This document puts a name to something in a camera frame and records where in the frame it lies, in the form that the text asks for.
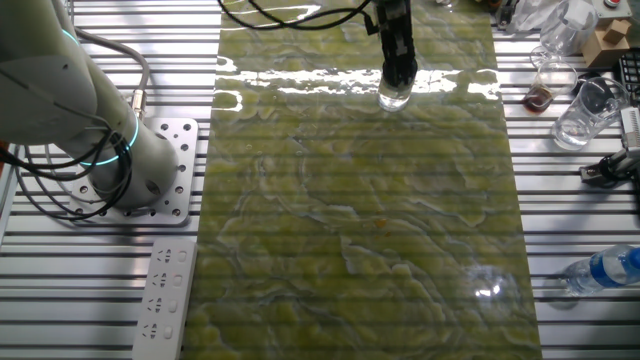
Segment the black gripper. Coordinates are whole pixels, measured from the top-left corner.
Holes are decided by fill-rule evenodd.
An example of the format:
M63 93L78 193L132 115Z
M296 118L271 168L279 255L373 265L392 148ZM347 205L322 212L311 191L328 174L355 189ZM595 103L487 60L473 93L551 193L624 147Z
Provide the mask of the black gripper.
M411 23L410 0L374 0L376 20L379 27L384 62L382 75L388 85L412 85L417 73L415 47ZM402 42L398 51L394 36L400 36Z

